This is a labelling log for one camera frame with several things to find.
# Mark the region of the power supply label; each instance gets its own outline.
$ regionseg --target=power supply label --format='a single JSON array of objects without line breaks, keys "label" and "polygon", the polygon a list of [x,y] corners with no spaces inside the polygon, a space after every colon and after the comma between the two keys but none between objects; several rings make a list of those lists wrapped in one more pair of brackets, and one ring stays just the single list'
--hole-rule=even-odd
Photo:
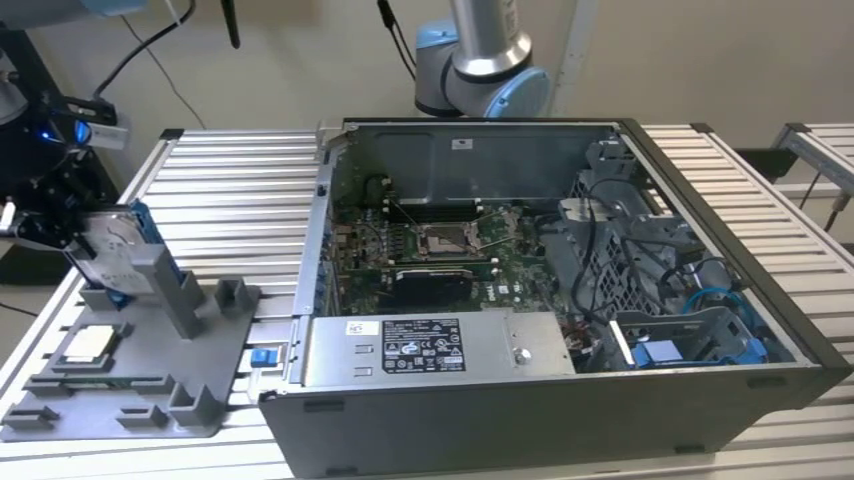
[{"label": "power supply label", "polygon": [[464,372],[458,319],[382,321],[385,373]]}]

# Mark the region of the blue latch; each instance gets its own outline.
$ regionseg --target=blue latch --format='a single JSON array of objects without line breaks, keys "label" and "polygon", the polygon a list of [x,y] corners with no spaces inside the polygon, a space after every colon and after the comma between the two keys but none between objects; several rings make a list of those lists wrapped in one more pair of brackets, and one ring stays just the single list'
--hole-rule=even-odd
[{"label": "blue latch", "polygon": [[269,348],[253,348],[249,357],[249,366],[252,368],[274,367],[278,364],[278,352]]}]

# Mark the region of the white wall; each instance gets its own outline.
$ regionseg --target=white wall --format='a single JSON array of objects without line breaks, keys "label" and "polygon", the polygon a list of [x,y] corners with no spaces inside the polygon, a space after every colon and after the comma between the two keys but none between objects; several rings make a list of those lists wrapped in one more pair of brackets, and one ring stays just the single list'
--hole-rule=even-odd
[{"label": "white wall", "polygon": [[[173,0],[182,11],[184,1]],[[242,0],[242,46],[228,43],[218,1],[198,0],[194,17],[153,51],[208,128],[312,128],[325,118],[413,115],[412,82],[373,0]],[[573,0],[519,1],[536,63],[557,71]],[[409,46],[420,23],[449,16],[445,0],[392,0]],[[170,22],[160,0],[129,16],[145,38]],[[68,93],[89,96],[136,45],[118,19],[90,19],[31,33]],[[126,181],[164,128],[197,128],[146,56],[125,68],[104,97],[130,126],[125,152],[110,154]]]},{"label": "white wall", "polygon": [[852,86],[851,0],[599,0],[565,111],[764,147],[785,122],[852,122]]}]

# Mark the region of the metal rail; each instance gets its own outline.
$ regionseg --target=metal rail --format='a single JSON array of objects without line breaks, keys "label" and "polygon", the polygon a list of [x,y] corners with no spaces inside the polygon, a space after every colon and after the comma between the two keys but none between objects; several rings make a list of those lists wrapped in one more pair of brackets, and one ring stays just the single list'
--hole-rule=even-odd
[{"label": "metal rail", "polygon": [[[713,134],[645,127],[839,351],[854,363],[854,260]],[[126,198],[141,192],[174,256],[201,281],[237,274],[264,291],[248,345],[286,340],[309,191],[312,132],[186,132],[152,155]],[[21,395],[82,309],[76,278],[50,299],[0,376]],[[0,443],[3,478],[284,478],[289,470],[246,396],[248,352],[222,430],[206,439]],[[261,381],[276,382],[270,369]],[[452,478],[813,479],[854,476],[854,378],[808,408],[767,415],[715,455],[448,476]]]},{"label": "metal rail", "polygon": [[797,156],[854,195],[854,124],[789,123],[773,141]]}]

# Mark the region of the sticker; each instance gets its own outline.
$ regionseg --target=sticker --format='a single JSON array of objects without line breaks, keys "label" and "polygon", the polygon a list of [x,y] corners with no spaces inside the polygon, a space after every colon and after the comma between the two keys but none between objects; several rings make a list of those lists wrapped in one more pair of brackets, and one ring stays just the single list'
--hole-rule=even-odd
[{"label": "sticker", "polygon": [[450,139],[450,150],[471,150],[475,148],[473,138]]},{"label": "sticker", "polygon": [[464,372],[458,319],[385,320],[382,370],[385,373]]},{"label": "sticker", "polygon": [[378,322],[348,321],[346,335],[378,335]]}]

